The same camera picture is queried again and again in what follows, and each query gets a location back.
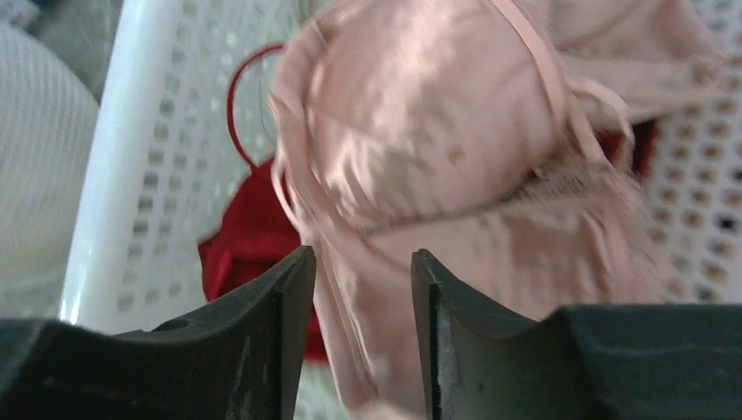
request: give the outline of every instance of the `thin string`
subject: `thin string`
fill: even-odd
[[[237,128],[235,127],[235,95],[237,92],[237,86],[240,84],[240,79],[245,71],[260,62],[262,59],[271,55],[272,53],[278,53],[284,49],[284,44],[271,44],[266,45],[263,48],[250,54],[243,62],[237,67],[237,70],[232,76],[232,80],[229,82],[229,89],[227,90],[227,131],[229,137],[232,139],[232,144],[237,150],[242,160],[250,167],[251,176],[257,176],[261,180],[270,184],[270,179],[265,178],[259,171],[257,164],[248,156],[245,150],[242,148],[240,138],[237,136]]]

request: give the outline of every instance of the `pink cloth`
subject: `pink cloth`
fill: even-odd
[[[420,248],[534,319],[660,301],[629,124],[713,94],[718,45],[683,0],[345,0],[306,24],[270,94],[273,178],[343,403],[424,414]],[[618,170],[593,129],[626,135]]]

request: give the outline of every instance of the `red garment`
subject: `red garment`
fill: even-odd
[[[245,179],[224,213],[220,231],[199,244],[202,283],[209,302],[260,276],[300,244],[266,181],[272,163],[273,159],[260,165],[258,173]],[[304,358],[327,361],[313,309]]]

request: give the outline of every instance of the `white plastic basket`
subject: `white plastic basket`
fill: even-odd
[[[731,52],[742,53],[742,2],[695,3]],[[225,125],[228,79],[258,46],[289,38],[298,28],[297,10],[291,0],[125,1],[61,319],[121,333],[152,328],[205,303],[196,245],[218,227],[247,172]],[[260,117],[267,79],[249,72],[235,107],[244,146],[258,160],[274,147]],[[656,216],[649,228],[671,248],[693,298],[742,300],[742,236],[718,228],[720,217],[731,217],[742,229],[742,205],[729,199],[742,189],[740,117],[738,66],[727,96],[661,125],[647,189]],[[711,146],[718,153],[708,152]],[[703,168],[717,176],[698,177]],[[707,199],[694,204],[697,190]]]

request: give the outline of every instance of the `pink garment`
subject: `pink garment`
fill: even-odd
[[[534,319],[564,304],[660,301],[673,273],[624,173],[629,123],[713,93],[723,59],[685,1],[571,8],[582,3],[339,0],[288,45],[270,95],[273,181],[315,249],[315,305],[349,409],[424,414],[410,295],[420,248]],[[658,10],[693,32],[645,28]],[[630,31],[645,37],[635,56],[559,47]],[[626,134],[618,170],[595,126]]]

